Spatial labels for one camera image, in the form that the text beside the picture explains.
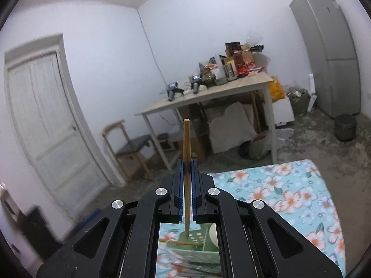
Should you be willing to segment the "wooden chopstick one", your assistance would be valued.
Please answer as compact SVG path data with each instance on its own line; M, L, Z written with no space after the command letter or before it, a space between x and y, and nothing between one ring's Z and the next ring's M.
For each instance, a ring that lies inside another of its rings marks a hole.
M185 238L189 238L191 221L191 121L184 119L184 208L185 208Z

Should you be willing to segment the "grey refrigerator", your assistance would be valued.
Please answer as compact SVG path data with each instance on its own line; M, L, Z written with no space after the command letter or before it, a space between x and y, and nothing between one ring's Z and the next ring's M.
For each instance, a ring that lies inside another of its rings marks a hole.
M317 106L332 118L359 113L357 52L340 5L336 0L293 0L290 8L306 46Z

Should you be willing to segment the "white foam box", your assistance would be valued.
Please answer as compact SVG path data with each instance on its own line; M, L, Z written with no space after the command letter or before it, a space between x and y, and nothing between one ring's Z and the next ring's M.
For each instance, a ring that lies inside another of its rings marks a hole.
M276 126L285 126L294 122L294 113L291 102L287 96L272 103L274 122Z

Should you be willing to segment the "white sack under table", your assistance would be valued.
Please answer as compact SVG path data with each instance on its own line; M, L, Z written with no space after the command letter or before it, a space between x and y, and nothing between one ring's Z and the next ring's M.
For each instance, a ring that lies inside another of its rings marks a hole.
M235 102L209 123L209 140L214 154L229 151L257 135L251 104Z

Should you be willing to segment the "wooden chair black seat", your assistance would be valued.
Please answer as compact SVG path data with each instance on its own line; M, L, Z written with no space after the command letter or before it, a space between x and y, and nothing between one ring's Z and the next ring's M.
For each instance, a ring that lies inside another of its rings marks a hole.
M151 174L146 164L146 161L144 160L140 152L145 146L149 147L150 143L154 144L153 139L151 135L143 135L143 136L139 136L139 137L135 137L134 139L131 139L128 133L126 132L124 123L125 123L124 120L119 120L119 121L113 122L105 126L101 134L104 139L104 142L106 143L106 146L108 147L108 150L111 153L112 157L116 161L116 164L118 165L119 170L121 171L121 173L124 174L125 181L131 182L132 178L127 173L126 169L124 168L124 165L121 162L121 160L124 158L130 158L130 159L136 158L137 161L141 164L142 168L145 170L145 173L147 174L148 179L153 181L154 177ZM112 145L109 141L110 133L112 133L115 130L120 130L126 140L126 144L116 151L112 148Z

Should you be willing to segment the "yellow plastic bag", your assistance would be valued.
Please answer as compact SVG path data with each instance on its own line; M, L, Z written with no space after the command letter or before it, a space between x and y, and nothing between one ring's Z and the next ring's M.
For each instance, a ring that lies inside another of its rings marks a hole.
M285 98L285 92L280 82L278 81L278 78L276 76L272 76L271 78L272 81L268 83L270 96L272 102L277 102Z

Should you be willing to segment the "beige round soup ladle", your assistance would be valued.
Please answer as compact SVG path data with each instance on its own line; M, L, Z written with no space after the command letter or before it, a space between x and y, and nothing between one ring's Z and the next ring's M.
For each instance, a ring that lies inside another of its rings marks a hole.
M213 223L209 228L209 238L210 238L211 242L213 243L213 245L215 247L219 247L218 246L217 231L216 231L216 224L215 223Z

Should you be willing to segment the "floral blue tablecloth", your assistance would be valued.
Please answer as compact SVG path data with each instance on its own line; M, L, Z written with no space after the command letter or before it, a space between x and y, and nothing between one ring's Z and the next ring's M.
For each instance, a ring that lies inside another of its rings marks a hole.
M345 243L331 194L310 160L213 173L235 199L260 199L346 273ZM157 252L156 277L217 277L220 264L195 264Z

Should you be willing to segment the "red bottle on table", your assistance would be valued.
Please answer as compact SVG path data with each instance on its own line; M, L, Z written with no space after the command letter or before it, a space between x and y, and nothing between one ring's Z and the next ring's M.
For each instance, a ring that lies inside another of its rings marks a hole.
M236 71L237 71L237 75L239 77L245 77L247 75L246 63L243 59L242 54L238 50L234 51L233 59L234 59L234 62L235 62L235 68L236 68Z

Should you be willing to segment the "white door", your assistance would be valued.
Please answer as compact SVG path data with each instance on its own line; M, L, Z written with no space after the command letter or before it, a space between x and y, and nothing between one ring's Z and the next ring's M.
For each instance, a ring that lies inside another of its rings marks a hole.
M72 103L63 36L7 51L4 70L10 114L26 158L56 204L76 219L108 180Z

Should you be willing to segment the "green plastic utensil holder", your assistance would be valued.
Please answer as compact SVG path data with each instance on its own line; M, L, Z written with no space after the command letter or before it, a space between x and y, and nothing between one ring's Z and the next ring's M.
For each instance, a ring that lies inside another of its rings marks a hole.
M189 238L182 223L161 223L158 252L195 264L220 264L219 249L210 239L212 223L191 223Z

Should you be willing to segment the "wooden chopstick two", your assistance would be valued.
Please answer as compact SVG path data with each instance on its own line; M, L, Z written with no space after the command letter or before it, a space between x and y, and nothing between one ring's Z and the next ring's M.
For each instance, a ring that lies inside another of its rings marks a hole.
M158 240L159 242L162 242L162 243L174 243L176 245L188 245L188 246L198 246L198 247L203 247L203 243L199 243L199 242L186 242L186 241L178 241L178 240L174 240L174 239L165 239L165 238L159 238Z

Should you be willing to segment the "white work table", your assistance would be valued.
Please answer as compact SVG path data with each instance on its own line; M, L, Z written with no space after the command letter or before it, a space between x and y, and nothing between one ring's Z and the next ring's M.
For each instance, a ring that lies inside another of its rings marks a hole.
M180 127L183 126L183 120L180 118L180 115L177 112L179 107L191 104L197 104L199 102L210 101L215 98L222 98L227 96L232 96L236 94L242 94L245 92L252 92L259 90L263 93L263 98L265 101L265 118L267 126L270 132L271 138L271 158L272 163L277 163L277 150L278 150L278 140L277 133L274 122L274 112L272 105L272 98L270 94L269 84L274 80L271 76L267 75L265 72L260 72L251 77L244 77L242 79L236 79L232 82L225 83L224 85L211 87L209 89L203 90L198 94L187 94L182 95L179 98L174 99L174 101L169 101L167 98L162 98L158 102L152 104L149 107L144 108L142 111L137 113L137 116L143 117L145 124L148 127L150 135L152 137L154 146L156 147L160 157L165 164L165 167L170 171L173 168L173 165L177 162L177 158L181 155L181 152L178 152L173 159L169 160L163 151L157 135L150 123L148 116L150 114L156 114L162 111L171 110L177 118L178 124Z

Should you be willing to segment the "black trash bin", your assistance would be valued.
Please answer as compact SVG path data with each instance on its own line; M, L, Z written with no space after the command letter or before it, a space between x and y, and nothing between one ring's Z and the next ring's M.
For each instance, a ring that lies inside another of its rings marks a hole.
M357 119L350 114L335 117L334 134L342 142L352 141L356 137Z

